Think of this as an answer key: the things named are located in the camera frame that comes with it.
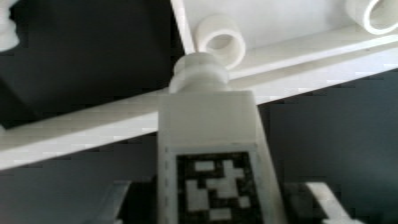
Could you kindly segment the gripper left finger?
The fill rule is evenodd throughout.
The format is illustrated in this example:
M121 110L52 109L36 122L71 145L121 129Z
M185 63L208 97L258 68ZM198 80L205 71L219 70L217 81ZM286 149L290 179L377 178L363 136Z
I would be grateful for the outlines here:
M157 224L155 181L118 181L87 224Z

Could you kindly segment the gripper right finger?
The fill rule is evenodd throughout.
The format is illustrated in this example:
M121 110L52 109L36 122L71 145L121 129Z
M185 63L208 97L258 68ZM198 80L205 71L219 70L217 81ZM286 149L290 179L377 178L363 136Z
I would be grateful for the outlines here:
M342 205L326 182L290 182L283 186L290 224L365 224Z

